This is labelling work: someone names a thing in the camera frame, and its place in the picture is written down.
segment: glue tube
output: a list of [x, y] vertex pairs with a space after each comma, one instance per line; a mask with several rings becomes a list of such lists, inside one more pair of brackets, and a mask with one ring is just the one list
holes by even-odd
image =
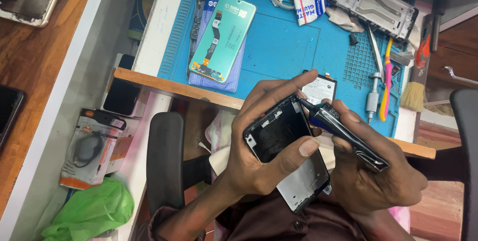
[[294, 0], [299, 25], [307, 24], [326, 12], [327, 0]]

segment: silver screwdriver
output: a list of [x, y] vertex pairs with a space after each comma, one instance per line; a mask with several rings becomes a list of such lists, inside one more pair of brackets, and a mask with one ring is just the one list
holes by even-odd
[[382, 78], [382, 74], [380, 72], [375, 72], [372, 73], [370, 77], [373, 79], [372, 91], [368, 93], [367, 103], [365, 105], [368, 124], [372, 121], [373, 115], [377, 112], [377, 106], [379, 105], [379, 92], [377, 91], [377, 86], [379, 84], [379, 79]]

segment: phone battery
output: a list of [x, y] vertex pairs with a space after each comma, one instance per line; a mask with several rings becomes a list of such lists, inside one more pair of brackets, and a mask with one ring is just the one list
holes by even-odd
[[312, 104], [319, 104], [322, 99], [335, 99], [337, 81], [319, 75], [313, 82], [302, 87], [302, 92], [309, 98]]

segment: brown shirt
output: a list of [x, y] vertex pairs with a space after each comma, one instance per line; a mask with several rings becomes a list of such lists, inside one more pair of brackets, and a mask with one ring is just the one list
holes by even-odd
[[[154, 241], [151, 231], [167, 220], [175, 210], [161, 207], [139, 228], [139, 241]], [[342, 207], [314, 200], [294, 215], [277, 190], [248, 203], [226, 209], [216, 221], [227, 229], [227, 241], [301, 240], [301, 241], [366, 241], [359, 225]], [[196, 240], [204, 240], [205, 232]]]

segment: man's right hand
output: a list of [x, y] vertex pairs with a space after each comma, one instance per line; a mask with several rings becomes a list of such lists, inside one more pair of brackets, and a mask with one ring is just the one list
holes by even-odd
[[332, 137], [336, 167], [331, 174], [331, 185], [340, 205], [351, 214], [367, 215], [376, 210], [419, 203], [428, 181], [408, 164], [402, 149], [370, 127], [341, 100], [334, 100], [332, 106], [340, 114], [343, 125], [390, 164], [386, 170], [377, 172], [355, 155], [349, 142]]

